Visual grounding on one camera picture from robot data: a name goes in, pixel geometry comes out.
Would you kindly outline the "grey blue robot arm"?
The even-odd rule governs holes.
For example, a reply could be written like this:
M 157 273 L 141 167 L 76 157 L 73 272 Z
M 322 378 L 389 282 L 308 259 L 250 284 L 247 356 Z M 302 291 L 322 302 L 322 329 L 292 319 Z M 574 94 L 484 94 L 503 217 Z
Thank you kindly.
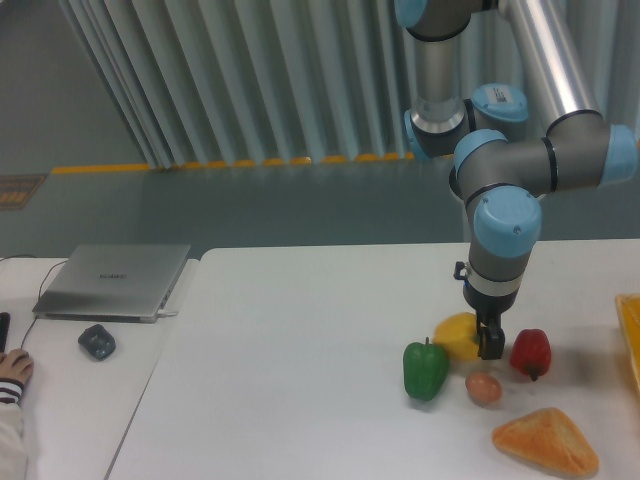
M 527 101 L 519 90 L 492 84 L 469 99 L 459 94 L 459 36 L 475 13 L 490 10 L 511 26 L 545 129 L 540 139 L 524 137 Z M 502 314 L 540 236 L 539 197 L 630 179 L 637 142 L 628 127 L 604 120 L 554 2 L 399 1 L 395 14 L 416 42 L 407 135 L 416 154 L 454 158 L 451 187 L 471 234 L 468 258 L 454 275 L 476 314 L 478 354 L 495 360 L 505 345 Z

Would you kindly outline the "person's hand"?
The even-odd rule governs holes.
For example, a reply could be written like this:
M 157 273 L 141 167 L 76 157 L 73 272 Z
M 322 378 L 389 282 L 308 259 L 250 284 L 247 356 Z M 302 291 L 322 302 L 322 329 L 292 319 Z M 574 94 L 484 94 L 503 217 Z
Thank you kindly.
M 24 387 L 34 371 L 34 360 L 24 349 L 2 352 L 0 358 L 0 378 L 3 382 Z

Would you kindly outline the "white striped sleeve forearm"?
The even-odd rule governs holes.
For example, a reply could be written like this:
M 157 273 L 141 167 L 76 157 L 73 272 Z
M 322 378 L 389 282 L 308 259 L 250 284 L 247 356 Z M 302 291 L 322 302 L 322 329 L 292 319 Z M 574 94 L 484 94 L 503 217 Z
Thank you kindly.
M 22 480 L 26 477 L 28 454 L 23 441 L 23 412 L 20 400 L 24 385 L 9 378 L 1 379 L 1 478 Z

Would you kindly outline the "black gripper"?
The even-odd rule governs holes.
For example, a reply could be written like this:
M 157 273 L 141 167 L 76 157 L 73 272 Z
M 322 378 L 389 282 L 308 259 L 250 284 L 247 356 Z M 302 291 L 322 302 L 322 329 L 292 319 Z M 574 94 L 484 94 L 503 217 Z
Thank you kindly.
M 478 356 L 482 360 L 500 360 L 503 355 L 501 316 L 515 303 L 517 291 L 503 296 L 490 296 L 471 285 L 464 285 L 463 297 L 476 313 Z

